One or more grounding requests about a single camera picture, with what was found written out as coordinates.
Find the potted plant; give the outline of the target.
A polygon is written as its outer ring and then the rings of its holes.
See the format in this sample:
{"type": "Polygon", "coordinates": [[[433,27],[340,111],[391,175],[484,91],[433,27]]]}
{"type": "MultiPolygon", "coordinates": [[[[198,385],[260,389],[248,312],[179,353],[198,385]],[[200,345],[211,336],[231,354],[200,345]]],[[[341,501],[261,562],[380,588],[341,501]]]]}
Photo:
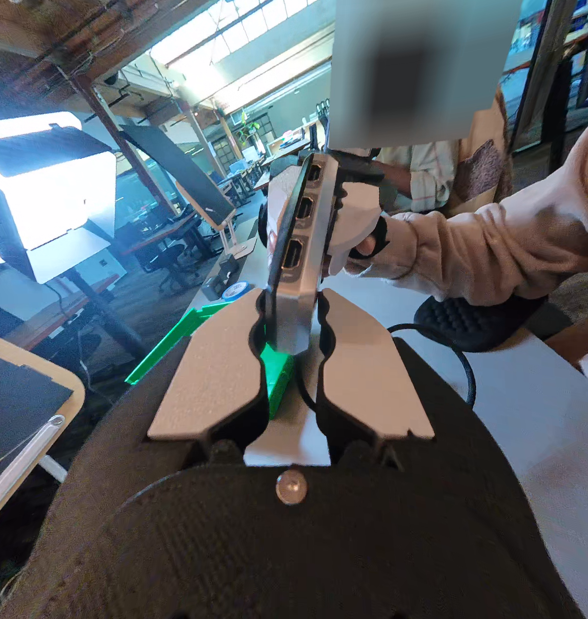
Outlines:
{"type": "Polygon", "coordinates": [[[261,128],[260,123],[250,120],[245,111],[241,114],[241,126],[237,130],[237,138],[240,143],[246,143],[251,135],[254,135],[261,128]]]}

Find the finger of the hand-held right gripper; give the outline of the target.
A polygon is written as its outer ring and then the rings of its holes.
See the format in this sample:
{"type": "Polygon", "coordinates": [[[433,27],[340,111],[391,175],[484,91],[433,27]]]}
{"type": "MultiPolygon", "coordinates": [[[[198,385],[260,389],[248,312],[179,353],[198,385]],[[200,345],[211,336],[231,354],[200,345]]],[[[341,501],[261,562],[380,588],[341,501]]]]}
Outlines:
{"type": "Polygon", "coordinates": [[[299,166],[290,165],[277,174],[268,184],[267,196],[267,254],[273,254],[276,247],[283,213],[299,177],[299,166]]]}
{"type": "Polygon", "coordinates": [[[336,275],[348,260],[350,252],[375,229],[381,216],[379,188],[362,182],[323,181],[321,194],[328,197],[328,228],[321,238],[322,258],[319,283],[336,275]]]}

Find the person's right hand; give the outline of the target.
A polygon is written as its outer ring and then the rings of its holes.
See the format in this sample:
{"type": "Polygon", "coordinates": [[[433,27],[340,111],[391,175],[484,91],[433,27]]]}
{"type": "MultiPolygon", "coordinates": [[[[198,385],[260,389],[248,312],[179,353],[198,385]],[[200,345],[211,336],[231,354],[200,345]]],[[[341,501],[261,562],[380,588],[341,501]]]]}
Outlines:
{"type": "Polygon", "coordinates": [[[346,267],[364,270],[369,267],[387,269],[391,266],[391,218],[381,215],[375,228],[350,250],[346,267]]]}

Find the black HDMI switch box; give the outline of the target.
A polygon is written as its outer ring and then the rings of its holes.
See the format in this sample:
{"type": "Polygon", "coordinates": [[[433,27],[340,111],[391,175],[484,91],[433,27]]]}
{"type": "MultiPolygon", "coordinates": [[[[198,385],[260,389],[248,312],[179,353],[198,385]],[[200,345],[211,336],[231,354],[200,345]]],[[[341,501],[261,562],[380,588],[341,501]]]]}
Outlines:
{"type": "Polygon", "coordinates": [[[309,346],[323,260],[334,228],[338,162],[325,153],[306,158],[286,203],[265,288],[267,343],[288,355],[309,346]]]}

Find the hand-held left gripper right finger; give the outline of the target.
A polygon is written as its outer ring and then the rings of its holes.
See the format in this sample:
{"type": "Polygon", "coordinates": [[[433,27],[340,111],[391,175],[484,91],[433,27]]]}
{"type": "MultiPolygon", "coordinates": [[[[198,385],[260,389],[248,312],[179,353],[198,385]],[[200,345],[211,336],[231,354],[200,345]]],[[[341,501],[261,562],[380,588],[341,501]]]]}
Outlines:
{"type": "Polygon", "coordinates": [[[383,444],[434,429],[395,343],[379,321],[332,289],[318,304],[321,352],[316,419],[331,444],[383,444]]]}

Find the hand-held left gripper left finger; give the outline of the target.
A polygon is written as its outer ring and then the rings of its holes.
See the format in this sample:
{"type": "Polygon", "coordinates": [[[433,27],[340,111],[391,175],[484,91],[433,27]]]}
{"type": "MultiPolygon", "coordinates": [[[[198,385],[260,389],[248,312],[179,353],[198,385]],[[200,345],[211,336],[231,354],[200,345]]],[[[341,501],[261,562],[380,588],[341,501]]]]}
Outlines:
{"type": "Polygon", "coordinates": [[[193,333],[147,436],[253,443],[269,422],[264,344],[264,291],[252,290],[193,333]]]}

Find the black panel with wooden rim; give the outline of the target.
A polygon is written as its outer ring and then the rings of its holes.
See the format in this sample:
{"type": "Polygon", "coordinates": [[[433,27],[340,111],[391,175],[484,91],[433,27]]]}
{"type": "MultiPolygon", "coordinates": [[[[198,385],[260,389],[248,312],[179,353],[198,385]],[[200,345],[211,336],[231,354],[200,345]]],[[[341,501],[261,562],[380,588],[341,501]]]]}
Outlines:
{"type": "Polygon", "coordinates": [[[84,401],[76,375],[0,338],[0,456],[56,414],[67,428],[84,401]]]}
{"type": "Polygon", "coordinates": [[[201,168],[161,129],[123,124],[121,134],[154,159],[179,186],[186,200],[216,231],[231,228],[236,207],[201,168]]]}

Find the black office chair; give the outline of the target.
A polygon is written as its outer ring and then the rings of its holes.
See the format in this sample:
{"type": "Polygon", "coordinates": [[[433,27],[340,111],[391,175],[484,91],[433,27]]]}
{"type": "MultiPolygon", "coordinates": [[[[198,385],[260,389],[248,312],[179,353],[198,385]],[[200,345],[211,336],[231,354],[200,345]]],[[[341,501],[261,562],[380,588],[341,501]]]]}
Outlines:
{"type": "Polygon", "coordinates": [[[197,275],[196,271],[183,267],[179,261],[185,249],[184,244],[167,244],[163,238],[135,250],[134,255],[147,274],[166,272],[165,278],[159,283],[160,293],[164,293],[166,288],[170,293],[179,293],[190,290],[187,274],[197,275]]]}

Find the green plastic bin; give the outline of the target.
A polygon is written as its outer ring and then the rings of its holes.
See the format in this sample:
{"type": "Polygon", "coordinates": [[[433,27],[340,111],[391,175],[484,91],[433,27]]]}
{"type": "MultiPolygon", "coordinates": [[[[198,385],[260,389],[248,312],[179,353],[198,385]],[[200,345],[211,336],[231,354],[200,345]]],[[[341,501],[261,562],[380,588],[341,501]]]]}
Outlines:
{"type": "MultiPolygon", "coordinates": [[[[199,309],[189,309],[178,323],[159,341],[155,348],[127,376],[125,383],[130,386],[139,383],[151,368],[167,355],[183,337],[192,336],[203,323],[230,304],[231,301],[221,301],[202,306],[199,309]]],[[[277,416],[284,393],[293,376],[294,360],[290,355],[275,352],[268,344],[265,345],[261,352],[261,359],[265,365],[269,416],[273,420],[277,416]]]]}

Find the small black box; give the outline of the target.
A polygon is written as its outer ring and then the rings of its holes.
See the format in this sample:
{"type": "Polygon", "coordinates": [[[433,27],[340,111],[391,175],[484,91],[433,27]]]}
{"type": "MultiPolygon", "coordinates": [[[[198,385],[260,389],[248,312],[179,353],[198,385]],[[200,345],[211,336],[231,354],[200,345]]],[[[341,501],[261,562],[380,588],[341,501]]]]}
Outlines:
{"type": "Polygon", "coordinates": [[[228,287],[231,272],[220,271],[205,280],[201,286],[201,292],[209,302],[215,302],[222,298],[224,291],[228,287]]]}

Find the person's right forearm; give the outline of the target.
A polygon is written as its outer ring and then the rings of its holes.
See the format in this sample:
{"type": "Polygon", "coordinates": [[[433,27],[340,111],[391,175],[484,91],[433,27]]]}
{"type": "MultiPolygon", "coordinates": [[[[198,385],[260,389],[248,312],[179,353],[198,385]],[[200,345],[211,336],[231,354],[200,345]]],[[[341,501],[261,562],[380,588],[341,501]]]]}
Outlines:
{"type": "Polygon", "coordinates": [[[588,272],[588,127],[558,170],[499,204],[385,220],[387,245],[362,277],[475,306],[544,297],[588,272]]]}

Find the bright softbox light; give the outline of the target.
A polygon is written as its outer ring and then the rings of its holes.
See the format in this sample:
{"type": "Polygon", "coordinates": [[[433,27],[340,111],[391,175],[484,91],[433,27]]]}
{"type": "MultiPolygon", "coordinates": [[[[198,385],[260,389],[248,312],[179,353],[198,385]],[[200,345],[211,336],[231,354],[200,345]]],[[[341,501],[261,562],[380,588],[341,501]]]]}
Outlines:
{"type": "Polygon", "coordinates": [[[0,262],[43,284],[109,247],[116,156],[71,112],[0,120],[0,262]]]}

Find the black foam pad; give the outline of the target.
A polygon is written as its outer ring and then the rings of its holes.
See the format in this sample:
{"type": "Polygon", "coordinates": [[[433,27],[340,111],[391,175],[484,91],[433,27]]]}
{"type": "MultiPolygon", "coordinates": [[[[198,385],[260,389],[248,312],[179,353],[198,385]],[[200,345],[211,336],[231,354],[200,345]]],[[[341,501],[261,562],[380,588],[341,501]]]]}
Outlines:
{"type": "Polygon", "coordinates": [[[429,297],[415,312],[414,323],[440,333],[462,352],[488,352],[512,337],[547,299],[512,295],[499,305],[474,306],[463,298],[429,297]]]}

